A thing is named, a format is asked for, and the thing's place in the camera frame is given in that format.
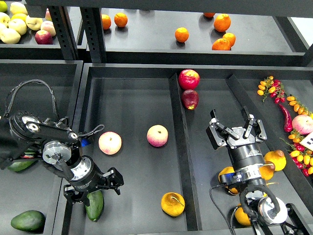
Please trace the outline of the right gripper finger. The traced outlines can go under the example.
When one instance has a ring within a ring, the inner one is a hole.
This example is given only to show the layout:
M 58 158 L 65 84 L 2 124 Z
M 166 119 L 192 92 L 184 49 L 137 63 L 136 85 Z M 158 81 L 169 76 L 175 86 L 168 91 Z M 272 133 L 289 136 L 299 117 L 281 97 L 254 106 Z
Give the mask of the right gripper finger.
M 250 114 L 246 106 L 243 106 L 241 113 L 245 121 L 243 138 L 250 139 L 253 137 L 254 142 L 257 143 L 267 140 L 263 122 Z
M 212 147 L 217 150 L 220 147 L 227 146 L 228 137 L 232 137 L 234 140 L 239 140 L 240 136 L 235 133 L 231 128 L 224 126 L 220 123 L 216 116 L 216 110 L 212 109 L 210 112 L 211 120 L 209 126 L 206 129 L 206 133 L 212 144 Z

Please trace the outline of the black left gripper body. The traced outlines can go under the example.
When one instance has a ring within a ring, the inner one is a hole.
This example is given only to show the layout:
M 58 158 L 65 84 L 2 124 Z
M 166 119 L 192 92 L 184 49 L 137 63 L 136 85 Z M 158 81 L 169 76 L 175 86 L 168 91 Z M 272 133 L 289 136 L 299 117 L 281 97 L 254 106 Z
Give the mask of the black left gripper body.
M 67 181 L 78 192 L 92 192 L 96 187 L 106 185 L 103 172 L 87 155 L 82 156 L 78 165 L 71 171 L 74 176 Z

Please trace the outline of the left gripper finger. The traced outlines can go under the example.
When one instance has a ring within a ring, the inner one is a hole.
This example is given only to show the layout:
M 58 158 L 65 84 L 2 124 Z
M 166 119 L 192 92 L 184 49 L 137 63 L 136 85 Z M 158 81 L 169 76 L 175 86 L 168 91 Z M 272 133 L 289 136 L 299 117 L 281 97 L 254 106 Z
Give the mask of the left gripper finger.
M 101 189 L 113 189 L 117 195 L 121 194 L 119 187 L 123 185 L 123 176 L 115 167 L 111 167 L 106 173 L 103 173 L 99 180 L 99 187 Z
M 71 185 L 65 185 L 63 187 L 64 197 L 72 204 L 83 203 L 87 207 L 90 206 L 88 193 L 88 191 L 76 191 Z

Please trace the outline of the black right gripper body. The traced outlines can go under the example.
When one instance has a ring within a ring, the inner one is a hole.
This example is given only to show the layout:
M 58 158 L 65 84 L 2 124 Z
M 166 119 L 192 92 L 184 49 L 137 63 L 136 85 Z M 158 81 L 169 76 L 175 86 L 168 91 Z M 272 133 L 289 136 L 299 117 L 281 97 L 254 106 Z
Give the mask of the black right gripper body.
M 264 156 L 259 144 L 265 139 L 249 134 L 245 138 L 246 129 L 234 127 L 231 129 L 234 136 L 229 135 L 226 147 L 230 156 L 233 169 L 241 175 L 243 180 L 254 180 L 261 178 L 259 168 L 265 164 Z

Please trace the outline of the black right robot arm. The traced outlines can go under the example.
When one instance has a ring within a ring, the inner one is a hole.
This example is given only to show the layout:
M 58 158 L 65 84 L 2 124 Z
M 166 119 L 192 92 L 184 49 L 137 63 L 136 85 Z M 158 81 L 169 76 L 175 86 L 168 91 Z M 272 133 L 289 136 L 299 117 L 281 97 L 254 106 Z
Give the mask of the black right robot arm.
M 267 139 L 263 123 L 242 109 L 243 127 L 226 127 L 210 112 L 206 133 L 214 149 L 226 147 L 232 167 L 231 173 L 219 176 L 220 186 L 236 188 L 243 212 L 247 214 L 254 234 L 270 235 L 271 226 L 279 225 L 285 235 L 311 235 L 313 232 L 294 204 L 285 204 L 266 185 L 260 168 L 265 160 L 258 146 Z

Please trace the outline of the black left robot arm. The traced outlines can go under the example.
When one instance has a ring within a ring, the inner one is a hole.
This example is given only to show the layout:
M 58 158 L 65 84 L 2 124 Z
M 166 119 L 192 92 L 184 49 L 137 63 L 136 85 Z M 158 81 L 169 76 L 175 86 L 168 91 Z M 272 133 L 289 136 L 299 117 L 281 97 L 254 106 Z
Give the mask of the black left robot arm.
M 89 206 L 89 193 L 101 189 L 113 189 L 120 194 L 124 184 L 120 172 L 114 167 L 102 172 L 93 159 L 82 154 L 82 140 L 104 129 L 96 126 L 86 134 L 77 134 L 69 126 L 69 118 L 60 118 L 53 89 L 48 86 L 56 121 L 42 119 L 37 115 L 18 111 L 10 115 L 18 91 L 29 83 L 47 86 L 39 79 L 24 81 L 13 88 L 7 96 L 5 112 L 0 118 L 0 167 L 5 169 L 13 163 L 26 162 L 27 151 L 34 152 L 31 160 L 42 161 L 44 167 L 64 178 L 64 197 L 71 203 Z

